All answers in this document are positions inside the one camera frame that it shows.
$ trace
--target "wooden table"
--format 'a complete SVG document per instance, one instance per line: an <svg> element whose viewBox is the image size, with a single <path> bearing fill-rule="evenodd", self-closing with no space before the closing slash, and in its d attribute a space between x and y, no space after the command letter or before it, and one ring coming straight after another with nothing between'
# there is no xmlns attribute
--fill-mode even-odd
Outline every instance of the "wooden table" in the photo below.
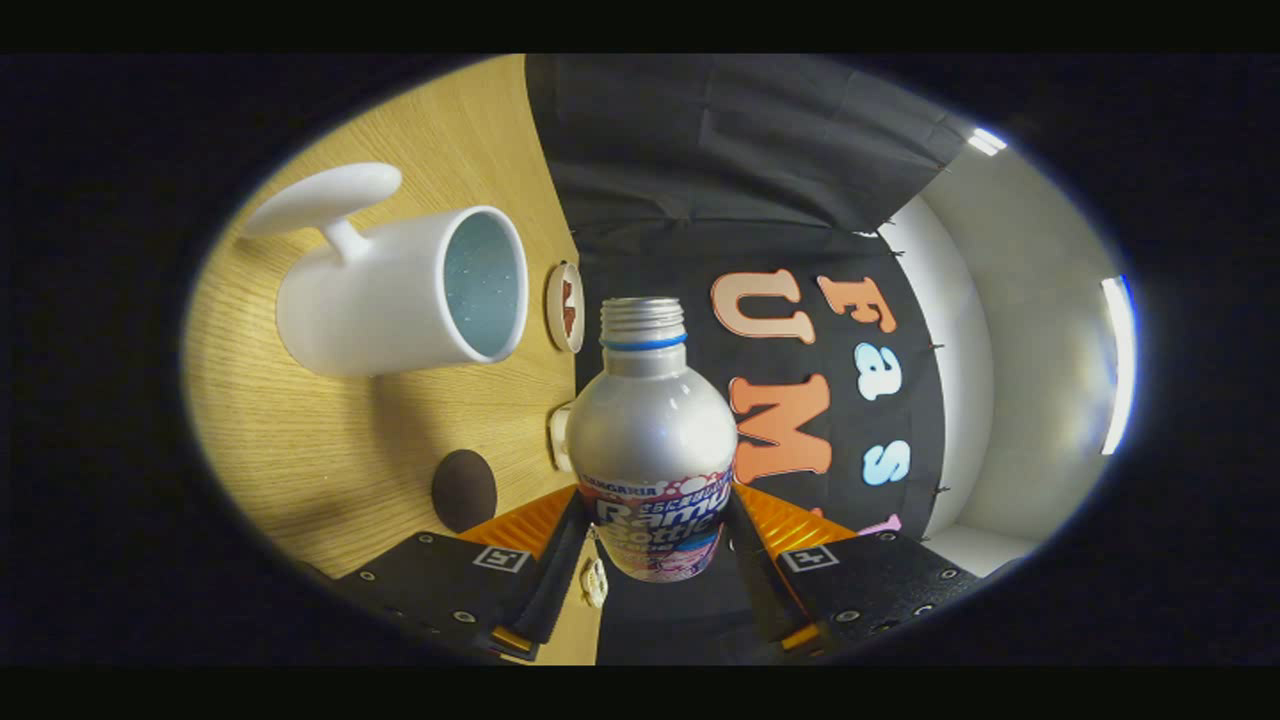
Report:
<svg viewBox="0 0 1280 720"><path fill-rule="evenodd" d="M494 205L529 264L525 334L507 360L378 378L301 368L275 329L289 266L324 243L316 229L241 237L259 205L317 172L358 161L398 167L389 200L351 217L357 229L468 205ZM270 177L237 213L197 282L183 374L195 432L241 510L287 555L344 575L416 530L449 533L431 507L431 474L451 451L490 464L498 514L573 483L552 464L547 421L575 396L573 355L552 342L548 275L577 263L534 127L524 56L471 65L343 124ZM594 557L585 543L581 568ZM571 588L539 664L594 664L599 610Z"/></svg>

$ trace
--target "white cup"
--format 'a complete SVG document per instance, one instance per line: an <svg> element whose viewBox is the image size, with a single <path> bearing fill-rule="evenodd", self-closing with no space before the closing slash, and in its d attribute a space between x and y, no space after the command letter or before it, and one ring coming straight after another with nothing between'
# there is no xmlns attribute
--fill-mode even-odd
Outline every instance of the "white cup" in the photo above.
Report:
<svg viewBox="0 0 1280 720"><path fill-rule="evenodd" d="M477 205L356 232L347 215L399 183L383 163L334 168L280 191L244 225L246 237L317 227L329 240L289 269L275 301L280 341L314 373L498 363L520 343L529 278L511 219Z"/></svg>

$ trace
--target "peach letter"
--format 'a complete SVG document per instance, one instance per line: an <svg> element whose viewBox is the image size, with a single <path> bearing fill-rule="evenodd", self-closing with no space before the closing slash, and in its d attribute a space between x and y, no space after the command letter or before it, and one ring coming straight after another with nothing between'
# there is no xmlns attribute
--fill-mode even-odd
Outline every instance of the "peach letter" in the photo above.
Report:
<svg viewBox="0 0 1280 720"><path fill-rule="evenodd" d="M739 415L756 405L773 406L737 425L744 436L769 443L737 443L733 461L739 482L751 484L765 475L800 470L826 473L831 468L831 443L796 429L831 406L827 378L813 374L794 386L753 386L744 378L733 378L728 395Z"/></svg>
<svg viewBox="0 0 1280 720"><path fill-rule="evenodd" d="M859 323L879 320L881 331L891 333L897 329L897 320L890 313L888 302L884 302L884 296L881 295L876 281L863 278L861 282L840 283L818 275L818 287L822 288L822 295L827 299L827 305L831 305L832 313L844 315L845 309L852 305L854 311L849 316Z"/></svg>
<svg viewBox="0 0 1280 720"><path fill-rule="evenodd" d="M804 311L792 313L790 318L748 318L737 309L739 300L748 295L786 297L791 302L800 302L800 286L790 270L721 275L712 284L712 309L726 329L744 337L797 337L805 345L813 345L818 340L813 332L813 322Z"/></svg>

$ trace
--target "letter m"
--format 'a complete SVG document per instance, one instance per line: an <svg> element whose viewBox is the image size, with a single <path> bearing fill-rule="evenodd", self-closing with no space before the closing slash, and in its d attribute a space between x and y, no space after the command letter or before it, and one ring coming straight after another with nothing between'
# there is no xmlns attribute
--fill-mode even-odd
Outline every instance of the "letter m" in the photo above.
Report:
<svg viewBox="0 0 1280 720"><path fill-rule="evenodd" d="M831 406L827 378L813 374L792 386L753 386L744 378L733 378L728 395L739 415L758 405L772 406L737 424L737 432L769 443L739 442L733 460L739 482L750 484L767 475L831 469L831 443L797 429Z"/></svg>

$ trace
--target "ceiling light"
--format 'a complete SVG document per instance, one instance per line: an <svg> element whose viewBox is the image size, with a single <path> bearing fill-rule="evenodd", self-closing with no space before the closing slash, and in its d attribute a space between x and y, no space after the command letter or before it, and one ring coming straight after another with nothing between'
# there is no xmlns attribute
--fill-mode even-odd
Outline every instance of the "ceiling light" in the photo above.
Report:
<svg viewBox="0 0 1280 720"><path fill-rule="evenodd" d="M991 135L989 132L982 128L973 131L973 135L974 137L986 141L987 145L991 145L996 150L1004 150L1005 147L1009 147L1009 145L1006 145L1004 140L1000 140L998 137Z"/></svg>
<svg viewBox="0 0 1280 720"><path fill-rule="evenodd" d="M986 140L978 137L977 135L969 138L969 145L973 145L974 147L977 147L978 150L982 150L987 155L995 155L996 152L1000 152L998 147L996 147L995 145L991 145L989 142L987 142Z"/></svg>
<svg viewBox="0 0 1280 720"><path fill-rule="evenodd" d="M1137 380L1137 340L1134 337L1133 302L1124 275L1102 281L1102 293L1107 299L1111 327L1116 336L1116 401L1111 410L1111 427L1102 443L1102 455L1111 455L1124 437L1133 409L1133 389Z"/></svg>

